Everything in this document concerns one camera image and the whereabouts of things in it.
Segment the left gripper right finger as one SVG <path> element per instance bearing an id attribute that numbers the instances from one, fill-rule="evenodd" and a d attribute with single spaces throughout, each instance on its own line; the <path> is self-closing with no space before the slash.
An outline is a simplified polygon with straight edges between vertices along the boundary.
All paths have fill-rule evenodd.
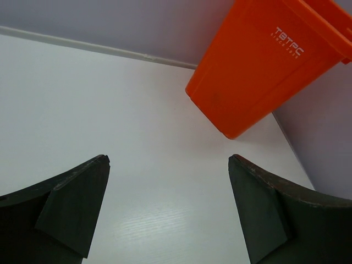
<path id="1" fill-rule="evenodd" d="M 251 263 L 351 263 L 351 201 L 228 160 Z"/>

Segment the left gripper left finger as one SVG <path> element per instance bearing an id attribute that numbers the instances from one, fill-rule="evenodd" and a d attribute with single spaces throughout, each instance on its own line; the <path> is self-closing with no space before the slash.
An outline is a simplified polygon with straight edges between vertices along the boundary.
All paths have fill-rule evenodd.
<path id="1" fill-rule="evenodd" d="M 98 155 L 1 196 L 1 263 L 82 263 L 88 257 L 110 171 Z"/>

